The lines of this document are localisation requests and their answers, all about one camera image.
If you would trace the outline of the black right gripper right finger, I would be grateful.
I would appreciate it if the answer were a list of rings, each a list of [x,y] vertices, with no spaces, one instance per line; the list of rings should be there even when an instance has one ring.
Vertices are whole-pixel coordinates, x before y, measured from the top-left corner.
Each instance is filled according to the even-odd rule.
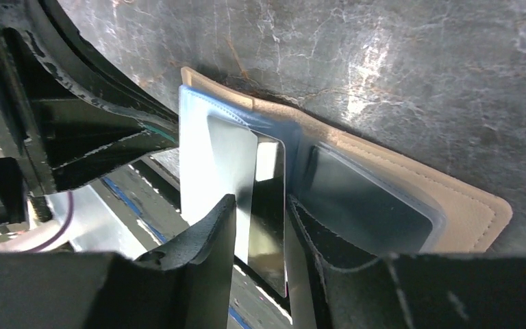
[[[375,256],[286,202],[295,328],[526,328],[526,255]]]

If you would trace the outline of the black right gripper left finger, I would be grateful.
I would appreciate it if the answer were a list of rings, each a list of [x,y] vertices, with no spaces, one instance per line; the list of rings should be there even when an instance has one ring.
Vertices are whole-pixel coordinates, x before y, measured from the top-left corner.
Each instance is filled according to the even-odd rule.
[[[130,260],[104,253],[0,253],[0,328],[225,328],[236,200]]]

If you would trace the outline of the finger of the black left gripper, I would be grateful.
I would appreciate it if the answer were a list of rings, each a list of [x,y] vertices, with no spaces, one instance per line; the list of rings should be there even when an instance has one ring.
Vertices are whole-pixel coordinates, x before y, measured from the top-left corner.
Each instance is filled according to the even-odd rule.
[[[35,195],[178,146],[178,116],[80,34],[57,1],[0,1],[0,158]]]

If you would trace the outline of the cream leather card holder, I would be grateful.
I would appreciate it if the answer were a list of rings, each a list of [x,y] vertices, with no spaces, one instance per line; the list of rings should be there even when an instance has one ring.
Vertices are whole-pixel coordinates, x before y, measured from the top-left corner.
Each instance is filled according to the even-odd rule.
[[[257,171],[278,171],[276,204],[292,195],[320,223],[372,254],[484,252],[512,218],[502,198],[279,103],[181,70],[179,172],[194,224],[237,197],[236,254],[255,251]]]

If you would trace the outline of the black credit card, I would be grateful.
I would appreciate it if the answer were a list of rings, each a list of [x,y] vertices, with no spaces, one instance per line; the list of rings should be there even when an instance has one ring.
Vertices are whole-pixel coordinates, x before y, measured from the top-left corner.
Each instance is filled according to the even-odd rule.
[[[236,197],[235,255],[267,289],[286,297],[283,145],[215,116],[207,125],[219,186]]]
[[[376,255],[429,252],[446,226],[439,208],[326,145],[310,148],[297,198],[326,228]]]

